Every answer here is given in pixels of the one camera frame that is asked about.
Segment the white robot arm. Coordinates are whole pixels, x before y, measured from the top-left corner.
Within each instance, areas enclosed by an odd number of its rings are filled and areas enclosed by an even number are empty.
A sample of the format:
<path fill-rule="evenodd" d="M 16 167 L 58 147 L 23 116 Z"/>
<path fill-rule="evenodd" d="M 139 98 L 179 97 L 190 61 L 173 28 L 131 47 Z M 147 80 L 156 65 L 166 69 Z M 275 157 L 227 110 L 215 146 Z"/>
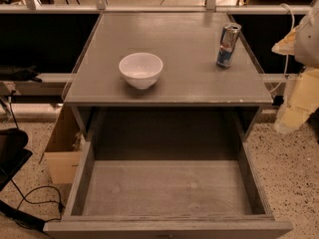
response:
<path fill-rule="evenodd" d="M 304 66 L 287 100 L 280 107 L 275 130 L 290 133 L 302 127 L 319 109 L 319 8 L 313 7 L 290 32 L 271 49 L 279 55 L 293 56 Z"/>

